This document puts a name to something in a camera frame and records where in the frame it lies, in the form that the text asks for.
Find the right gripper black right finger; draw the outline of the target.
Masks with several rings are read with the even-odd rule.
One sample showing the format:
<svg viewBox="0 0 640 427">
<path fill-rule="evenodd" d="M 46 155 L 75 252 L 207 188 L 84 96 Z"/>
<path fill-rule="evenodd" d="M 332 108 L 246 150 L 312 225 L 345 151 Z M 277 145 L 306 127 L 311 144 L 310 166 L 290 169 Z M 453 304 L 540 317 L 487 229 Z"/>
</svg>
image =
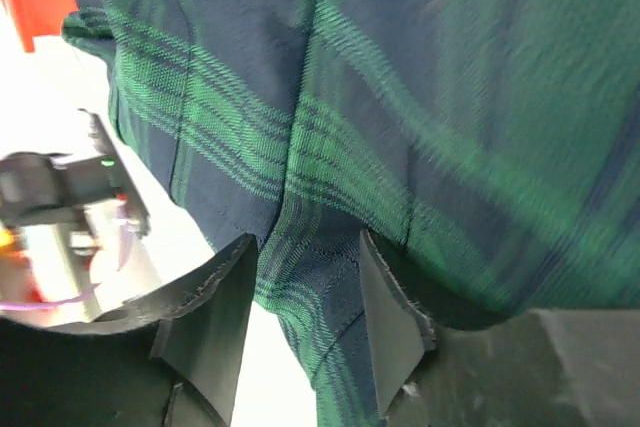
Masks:
<svg viewBox="0 0 640 427">
<path fill-rule="evenodd" d="M 637 310 L 505 318 L 363 231 L 360 279 L 381 416 L 392 426 L 635 426 Z"/>
</svg>

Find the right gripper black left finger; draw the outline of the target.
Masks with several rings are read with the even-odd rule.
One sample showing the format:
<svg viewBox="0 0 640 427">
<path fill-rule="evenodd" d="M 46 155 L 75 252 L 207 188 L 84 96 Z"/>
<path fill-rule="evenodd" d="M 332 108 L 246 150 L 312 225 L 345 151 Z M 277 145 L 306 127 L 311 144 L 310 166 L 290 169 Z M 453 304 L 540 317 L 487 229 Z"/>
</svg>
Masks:
<svg viewBox="0 0 640 427">
<path fill-rule="evenodd" d="M 90 324 L 1 324 L 5 426 L 227 426 L 257 270 L 242 235 Z"/>
</svg>

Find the green plaid skirt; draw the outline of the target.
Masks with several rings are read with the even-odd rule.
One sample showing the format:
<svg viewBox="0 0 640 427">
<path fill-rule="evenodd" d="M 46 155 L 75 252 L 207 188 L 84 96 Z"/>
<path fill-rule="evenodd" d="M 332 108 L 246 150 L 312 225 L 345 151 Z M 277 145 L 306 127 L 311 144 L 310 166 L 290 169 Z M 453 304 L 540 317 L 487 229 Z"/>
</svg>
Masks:
<svg viewBox="0 0 640 427">
<path fill-rule="evenodd" d="M 639 0 L 77 0 L 109 118 L 258 242 L 321 426 L 377 426 L 359 234 L 473 304 L 639 303 Z"/>
</svg>

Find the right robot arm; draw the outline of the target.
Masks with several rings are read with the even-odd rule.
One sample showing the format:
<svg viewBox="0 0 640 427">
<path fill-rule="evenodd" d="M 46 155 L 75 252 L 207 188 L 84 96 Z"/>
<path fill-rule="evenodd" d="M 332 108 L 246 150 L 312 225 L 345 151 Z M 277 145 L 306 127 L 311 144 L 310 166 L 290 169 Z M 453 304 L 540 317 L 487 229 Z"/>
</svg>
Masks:
<svg viewBox="0 0 640 427">
<path fill-rule="evenodd" d="M 256 283 L 242 235 L 163 282 L 149 214 L 99 117 L 92 153 L 1 162 L 1 422 L 227 426 Z M 635 426 L 637 310 L 507 319 L 422 276 L 371 231 L 360 282 L 391 426 Z"/>
</svg>

